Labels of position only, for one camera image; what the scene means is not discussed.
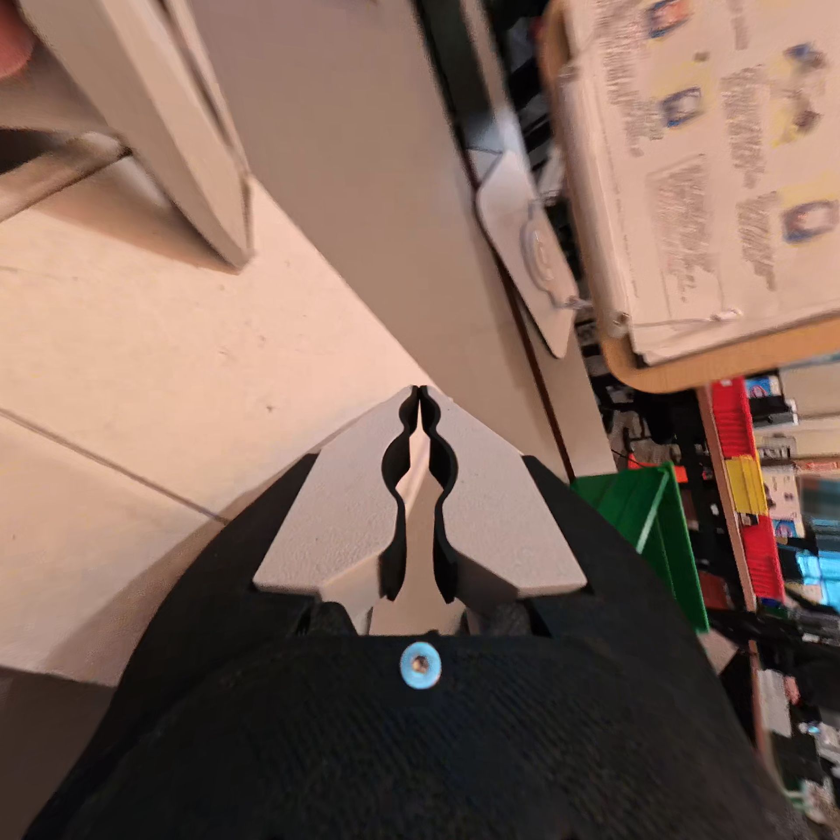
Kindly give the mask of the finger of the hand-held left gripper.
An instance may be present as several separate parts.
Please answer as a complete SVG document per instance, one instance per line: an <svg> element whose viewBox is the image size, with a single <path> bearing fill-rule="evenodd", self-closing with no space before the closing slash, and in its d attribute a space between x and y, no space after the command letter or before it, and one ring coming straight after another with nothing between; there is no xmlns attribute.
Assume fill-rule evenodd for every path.
<svg viewBox="0 0 840 840"><path fill-rule="evenodd" d="M238 182L164 2L23 1L35 35L19 72L19 128L108 136L208 245L244 266Z"/></svg>
<svg viewBox="0 0 840 840"><path fill-rule="evenodd" d="M228 101L218 82L213 62L197 25L191 2L164 2L182 57L192 74L197 91L201 94L213 121L228 162L234 167L238 182L238 221L243 228L244 241L240 251L242 259L251 259L254 253L250 171L245 150L235 127Z"/></svg>

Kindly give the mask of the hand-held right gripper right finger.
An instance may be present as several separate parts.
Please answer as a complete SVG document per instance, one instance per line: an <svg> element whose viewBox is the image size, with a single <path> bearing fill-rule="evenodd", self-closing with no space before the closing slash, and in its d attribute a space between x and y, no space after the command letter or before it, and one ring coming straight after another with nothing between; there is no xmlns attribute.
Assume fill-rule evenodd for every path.
<svg viewBox="0 0 840 840"><path fill-rule="evenodd" d="M434 578L446 602L505 604L578 592L587 579L506 439L431 385L420 389L434 507Z"/></svg>

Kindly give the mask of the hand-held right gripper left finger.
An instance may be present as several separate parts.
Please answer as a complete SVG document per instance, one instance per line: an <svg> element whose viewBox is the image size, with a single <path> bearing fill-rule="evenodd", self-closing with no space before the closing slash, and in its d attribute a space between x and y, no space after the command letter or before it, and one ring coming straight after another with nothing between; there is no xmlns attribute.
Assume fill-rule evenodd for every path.
<svg viewBox="0 0 840 840"><path fill-rule="evenodd" d="M408 386L317 453L255 573L263 592L322 602L394 601L406 573L406 504L419 390Z"/></svg>

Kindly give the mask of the green plastic bin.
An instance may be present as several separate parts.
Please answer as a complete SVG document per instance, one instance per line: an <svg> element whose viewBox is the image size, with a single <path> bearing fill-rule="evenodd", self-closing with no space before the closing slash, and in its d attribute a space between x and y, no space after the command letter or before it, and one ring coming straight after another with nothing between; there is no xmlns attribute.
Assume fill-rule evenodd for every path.
<svg viewBox="0 0 840 840"><path fill-rule="evenodd" d="M695 632L708 633L707 609L675 468L666 464L582 476L571 488L645 558Z"/></svg>

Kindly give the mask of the white cardboard mailer box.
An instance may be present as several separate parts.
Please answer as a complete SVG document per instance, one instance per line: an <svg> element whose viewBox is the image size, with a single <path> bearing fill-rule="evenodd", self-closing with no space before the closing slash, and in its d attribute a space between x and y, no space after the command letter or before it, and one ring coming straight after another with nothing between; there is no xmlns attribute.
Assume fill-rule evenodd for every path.
<svg viewBox="0 0 840 840"><path fill-rule="evenodd" d="M251 195L239 272L128 157L2 222L2 671L115 686L231 518L431 382Z"/></svg>

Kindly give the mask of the person's left hand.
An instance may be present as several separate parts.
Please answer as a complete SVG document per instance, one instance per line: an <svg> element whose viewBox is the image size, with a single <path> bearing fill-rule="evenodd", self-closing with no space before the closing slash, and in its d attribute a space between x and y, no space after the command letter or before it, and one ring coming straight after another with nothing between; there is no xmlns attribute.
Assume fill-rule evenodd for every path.
<svg viewBox="0 0 840 840"><path fill-rule="evenodd" d="M36 38L15 3L1 2L1 80L26 68Z"/></svg>

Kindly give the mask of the yellow storage bin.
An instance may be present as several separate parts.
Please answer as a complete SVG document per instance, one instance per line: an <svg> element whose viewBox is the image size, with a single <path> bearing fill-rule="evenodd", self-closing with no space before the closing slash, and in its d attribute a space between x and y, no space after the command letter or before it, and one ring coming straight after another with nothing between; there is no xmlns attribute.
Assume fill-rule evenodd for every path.
<svg viewBox="0 0 840 840"><path fill-rule="evenodd" d="M724 466L734 509L742 515L768 516L770 509L760 462L755 455L725 458Z"/></svg>

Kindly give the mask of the red storage bin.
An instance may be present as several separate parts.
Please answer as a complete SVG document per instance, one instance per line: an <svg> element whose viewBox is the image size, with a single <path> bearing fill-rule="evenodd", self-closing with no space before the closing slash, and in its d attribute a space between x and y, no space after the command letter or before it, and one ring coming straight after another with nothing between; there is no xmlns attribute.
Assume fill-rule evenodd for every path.
<svg viewBox="0 0 840 840"><path fill-rule="evenodd" d="M724 459L756 459L753 420L744 377L712 383L710 402Z"/></svg>
<svg viewBox="0 0 840 840"><path fill-rule="evenodd" d="M760 514L755 522L742 526L741 539L754 594L782 603L784 578L771 519Z"/></svg>

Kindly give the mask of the printed white carton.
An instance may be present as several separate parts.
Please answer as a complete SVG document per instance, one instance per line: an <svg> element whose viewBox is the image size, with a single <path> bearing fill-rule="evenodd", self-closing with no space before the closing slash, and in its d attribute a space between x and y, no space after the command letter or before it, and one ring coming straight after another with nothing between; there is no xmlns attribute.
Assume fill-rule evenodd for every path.
<svg viewBox="0 0 840 840"><path fill-rule="evenodd" d="M803 539L805 525L795 469L791 465L765 466L762 467L762 477L776 537Z"/></svg>

